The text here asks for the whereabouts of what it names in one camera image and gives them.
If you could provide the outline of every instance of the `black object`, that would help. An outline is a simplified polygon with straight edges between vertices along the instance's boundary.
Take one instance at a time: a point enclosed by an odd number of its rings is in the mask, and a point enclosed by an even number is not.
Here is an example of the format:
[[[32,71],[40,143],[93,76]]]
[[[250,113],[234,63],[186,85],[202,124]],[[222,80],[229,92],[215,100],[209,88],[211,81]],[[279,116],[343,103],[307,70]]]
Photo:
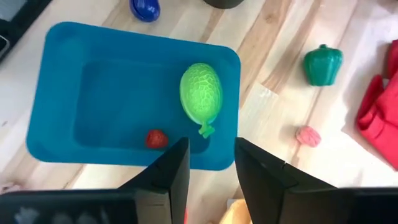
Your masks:
[[[0,61],[16,45],[50,1],[0,0]]]
[[[8,193],[0,196],[0,223],[18,223],[21,218],[33,217],[34,222],[19,223],[46,224],[65,215],[76,222],[89,215],[96,223],[104,224],[182,224],[189,160],[189,141],[182,138],[118,189]]]
[[[337,189],[242,138],[235,161],[253,224],[398,223],[397,188]]]
[[[204,0],[207,4],[218,9],[232,9],[238,6],[243,0]]]

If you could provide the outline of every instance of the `blue toy object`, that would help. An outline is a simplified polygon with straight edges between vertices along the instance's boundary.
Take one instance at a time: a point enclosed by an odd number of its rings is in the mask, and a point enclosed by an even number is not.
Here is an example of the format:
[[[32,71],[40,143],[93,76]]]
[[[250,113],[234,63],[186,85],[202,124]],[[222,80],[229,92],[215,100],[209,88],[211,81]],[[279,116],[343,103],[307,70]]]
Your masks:
[[[214,68],[225,96],[208,139],[180,102],[197,62]],[[46,36],[27,147],[47,162],[148,166],[162,151],[146,148],[146,134],[161,129],[169,145],[190,139],[192,169],[222,170],[234,161],[239,78],[227,47],[63,22]]]
[[[131,12],[143,22],[154,22],[159,18],[158,0],[129,0]]]

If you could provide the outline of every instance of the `green bell pepper toy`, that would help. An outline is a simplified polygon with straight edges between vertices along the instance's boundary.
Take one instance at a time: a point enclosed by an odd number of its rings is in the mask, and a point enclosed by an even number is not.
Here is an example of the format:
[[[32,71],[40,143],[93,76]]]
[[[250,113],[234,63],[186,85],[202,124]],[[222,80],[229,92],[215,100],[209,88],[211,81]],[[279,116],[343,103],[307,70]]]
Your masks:
[[[310,85],[332,85],[342,63],[343,53],[340,50],[321,44],[304,56],[304,72]]]

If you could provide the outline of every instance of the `red fabric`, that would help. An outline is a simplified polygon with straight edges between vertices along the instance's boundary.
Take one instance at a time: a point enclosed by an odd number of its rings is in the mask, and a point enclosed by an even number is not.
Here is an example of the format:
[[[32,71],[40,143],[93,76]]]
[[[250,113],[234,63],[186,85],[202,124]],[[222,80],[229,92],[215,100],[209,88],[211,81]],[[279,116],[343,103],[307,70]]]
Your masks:
[[[390,50],[387,55],[387,76],[392,76],[398,71],[398,40],[391,43]]]
[[[398,170],[398,75],[385,90],[380,75],[372,79],[356,123],[359,132]]]

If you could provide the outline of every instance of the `red strawberry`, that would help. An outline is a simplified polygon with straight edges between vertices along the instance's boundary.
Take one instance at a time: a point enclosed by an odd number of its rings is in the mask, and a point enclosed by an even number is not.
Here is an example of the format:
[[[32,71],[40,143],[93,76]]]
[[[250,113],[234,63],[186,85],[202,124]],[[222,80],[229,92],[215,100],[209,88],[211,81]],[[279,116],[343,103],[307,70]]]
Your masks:
[[[150,130],[145,140],[145,145],[150,149],[160,149],[169,143],[167,136],[161,130]]]

